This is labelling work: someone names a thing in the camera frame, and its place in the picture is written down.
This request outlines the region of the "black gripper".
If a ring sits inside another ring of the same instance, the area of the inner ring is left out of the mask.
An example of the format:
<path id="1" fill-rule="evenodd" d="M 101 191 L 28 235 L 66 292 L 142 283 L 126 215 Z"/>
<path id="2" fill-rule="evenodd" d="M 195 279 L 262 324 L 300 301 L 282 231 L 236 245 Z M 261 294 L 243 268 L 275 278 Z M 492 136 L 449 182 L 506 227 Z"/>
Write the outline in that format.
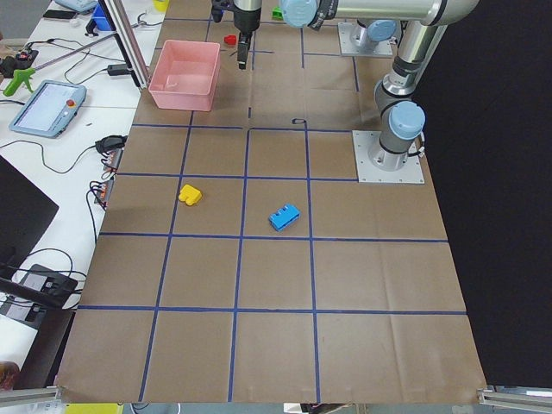
<path id="1" fill-rule="evenodd" d="M 240 31 L 237 43 L 237 63 L 240 70 L 246 70 L 250 33 L 260 26 L 261 0 L 235 0 L 234 7 L 234 25 Z"/>

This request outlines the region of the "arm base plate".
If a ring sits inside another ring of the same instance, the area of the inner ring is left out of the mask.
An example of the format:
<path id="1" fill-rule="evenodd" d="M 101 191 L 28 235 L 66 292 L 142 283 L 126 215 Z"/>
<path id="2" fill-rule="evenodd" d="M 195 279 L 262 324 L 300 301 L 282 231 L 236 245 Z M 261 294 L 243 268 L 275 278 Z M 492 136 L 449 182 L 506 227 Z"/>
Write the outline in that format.
<path id="1" fill-rule="evenodd" d="M 411 144 L 404 154 L 388 153 L 380 145 L 379 131 L 353 130 L 353 147 L 357 178 L 361 184 L 423 185 L 420 157 Z"/>
<path id="2" fill-rule="evenodd" d="M 340 55 L 348 57 L 370 57 L 390 59 L 393 56 L 389 39 L 374 41 L 368 35 L 368 28 L 355 22 L 338 24 Z"/>

